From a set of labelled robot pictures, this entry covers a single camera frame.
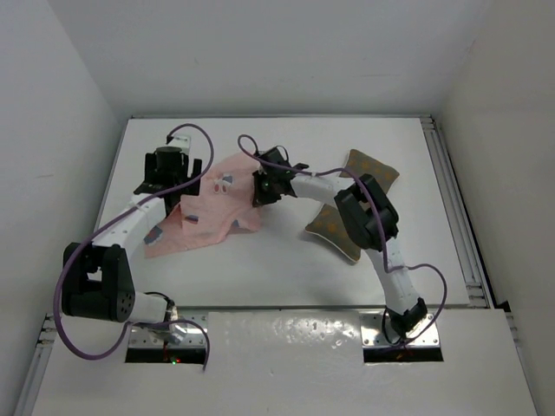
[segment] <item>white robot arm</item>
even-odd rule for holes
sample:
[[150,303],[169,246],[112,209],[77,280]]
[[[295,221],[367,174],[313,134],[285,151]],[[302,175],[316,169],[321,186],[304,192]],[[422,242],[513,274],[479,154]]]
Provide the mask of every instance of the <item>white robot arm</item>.
[[[62,310],[66,315],[104,321],[156,323],[168,321],[172,306],[166,298],[134,289],[128,259],[144,237],[176,206],[182,194],[198,195],[200,183],[170,192],[163,198],[139,202],[153,194],[185,184],[198,177],[201,161],[192,161],[189,176],[188,136],[168,137],[168,146],[158,147],[145,157],[145,179],[135,190],[128,207],[136,210],[95,238],[71,264],[62,286]],[[64,251],[64,264],[79,246]],[[89,274],[101,271],[101,280]]]
[[[309,198],[339,210],[343,225],[350,239],[368,255],[385,294],[386,310],[391,318],[391,326],[404,338],[428,312],[426,303],[416,292],[405,264],[396,236],[397,212],[389,202],[382,188],[371,175],[359,179],[372,198],[379,218],[366,206],[359,185],[352,178],[314,176],[299,173],[307,165],[291,166],[283,158],[277,147],[258,153],[263,163],[259,172],[254,173],[254,205],[277,202],[282,195],[295,198]],[[379,236],[378,221],[381,223],[386,241],[387,268],[383,260],[382,239]]]
[[[330,176],[314,177],[298,175],[291,180],[291,187],[298,198],[309,198],[324,204],[336,207],[335,197],[343,190],[355,185],[351,178],[333,178]],[[387,242],[388,269],[395,266],[404,266],[404,262],[399,248],[399,243],[395,237]],[[370,258],[385,295],[385,303],[391,311],[403,315],[411,310],[417,303],[420,296],[416,292],[406,269],[398,269],[388,273],[383,264],[383,255],[380,251],[366,249],[364,252]]]

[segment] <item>purple cable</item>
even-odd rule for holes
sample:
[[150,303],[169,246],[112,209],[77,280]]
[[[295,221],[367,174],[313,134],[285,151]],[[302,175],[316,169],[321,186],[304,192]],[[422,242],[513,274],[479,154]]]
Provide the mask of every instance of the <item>purple cable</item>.
[[[239,137],[237,138],[237,144],[239,146],[239,149],[241,149],[241,151],[244,154],[246,154],[247,156],[249,156],[250,158],[255,159],[258,163],[260,163],[260,165],[275,167],[277,169],[282,169],[284,171],[294,172],[294,173],[298,173],[298,174],[301,174],[301,175],[307,175],[307,176],[327,176],[327,175],[330,175],[332,173],[337,173],[337,172],[347,173],[355,181],[355,183],[361,189],[362,194],[364,195],[366,200],[369,202],[370,210],[372,211],[372,214],[374,215],[374,217],[375,218],[380,218],[380,214],[379,214],[379,212],[378,212],[378,210],[375,206],[374,200],[372,199],[372,197],[370,197],[370,194],[369,194],[368,190],[366,189],[366,186],[364,186],[362,181],[350,169],[345,168],[345,167],[338,167],[336,169],[330,169],[330,170],[325,171],[325,172],[308,172],[308,171],[302,171],[300,169],[296,169],[294,167],[282,166],[282,165],[278,165],[277,163],[267,162],[265,160],[262,160],[262,159],[256,157],[254,154],[250,153],[249,151],[247,151],[243,147],[243,145],[241,144],[242,139],[250,140],[251,143],[254,145],[255,151],[258,153],[259,150],[258,150],[257,142],[251,136],[249,136],[248,134],[240,134]],[[433,271],[435,271],[439,275],[439,277],[441,279],[441,282],[443,283],[443,297],[441,298],[440,306],[438,307],[437,312],[435,313],[432,320],[428,323],[428,325],[416,337],[408,338],[406,340],[403,340],[401,343],[399,343],[397,345],[394,345],[391,348],[384,348],[383,351],[385,352],[386,349],[387,350],[395,350],[395,349],[403,348],[408,343],[416,340],[420,335],[424,334],[432,325],[435,324],[435,322],[437,321],[437,318],[439,317],[441,311],[445,308],[445,304],[447,302],[447,281],[445,280],[445,277],[443,276],[441,271],[437,267],[435,267],[435,266],[433,266],[432,264],[429,264],[429,263],[416,264],[416,266],[407,266],[407,265],[405,265],[405,266],[395,266],[395,267],[392,267],[390,269],[389,265],[388,265],[388,247],[386,245],[385,231],[383,230],[382,221],[378,220],[377,224],[378,224],[378,234],[380,235],[380,241],[382,243],[383,268],[385,269],[386,273],[391,273],[393,271],[401,270],[401,269],[417,270],[417,269],[421,269],[423,267],[428,267],[428,268],[432,269]]]
[[[210,147],[210,159],[208,160],[208,164],[206,165],[205,170],[202,171],[199,176],[189,180],[185,184],[177,185],[177,186],[174,186],[173,188],[169,188],[169,189],[166,189],[164,191],[156,192],[156,193],[153,193],[152,195],[149,195],[148,197],[142,199],[138,203],[138,205],[144,205],[146,202],[150,201],[151,199],[163,197],[164,195],[167,195],[168,193],[179,191],[183,188],[187,188],[188,186],[190,186],[190,185],[194,184],[195,182],[199,181],[200,178],[202,178],[204,175],[206,175],[206,173],[208,172],[208,170],[212,166],[212,162],[214,161],[214,144],[212,143],[212,139],[210,139],[210,136],[208,135],[208,133],[202,127],[199,127],[196,124],[192,124],[192,123],[181,124],[181,125],[177,126],[176,128],[174,128],[168,134],[168,136],[171,136],[172,134],[174,134],[175,132],[177,132],[178,130],[180,130],[181,128],[184,128],[184,127],[192,127],[192,128],[195,128],[195,129],[199,130],[205,136],[206,141],[208,142],[208,146]],[[103,358],[108,357],[110,354],[112,354],[120,346],[120,344],[123,341],[123,338],[125,337],[125,334],[127,332],[127,327],[131,323],[126,322],[123,325],[123,330],[121,331],[120,338],[118,338],[118,340],[115,342],[115,344],[109,350],[105,351],[104,353],[101,353],[101,354],[87,354],[87,353],[81,351],[68,338],[68,335],[66,334],[66,331],[64,330],[63,325],[62,325],[62,312],[60,310],[60,301],[62,299],[63,281],[65,280],[66,276],[68,275],[69,269],[71,268],[72,264],[75,262],[76,258],[81,254],[83,249],[85,249],[85,247],[87,247],[87,245],[89,243],[91,243],[97,236],[102,234],[105,230],[110,228],[112,225],[118,223],[123,218],[127,217],[128,215],[132,214],[135,211],[137,211],[137,207],[133,206],[129,210],[127,210],[127,211],[121,213],[120,215],[118,215],[116,218],[112,219],[111,221],[108,221],[106,224],[104,224],[98,230],[93,232],[90,236],[85,238],[77,246],[77,248],[74,250],[74,252],[71,253],[71,256],[69,256],[68,261],[63,266],[62,273],[60,274],[60,278],[58,279],[58,282],[55,285],[55,290],[54,290],[54,323],[55,323],[55,328],[58,331],[58,334],[60,335],[60,338],[62,339],[63,344],[68,348],[68,350],[71,351],[73,354],[77,355],[78,357],[83,358],[84,360],[101,360]],[[160,322],[160,323],[156,323],[154,325],[165,326],[165,325],[169,325],[169,324],[175,323],[175,322]],[[204,330],[202,330],[202,328],[201,328],[201,331],[202,331],[203,335],[206,338],[206,359],[205,359],[205,365],[203,366],[203,368],[206,368],[206,363],[208,361],[208,355],[210,353],[210,342],[208,340],[208,335],[206,334],[206,332]]]

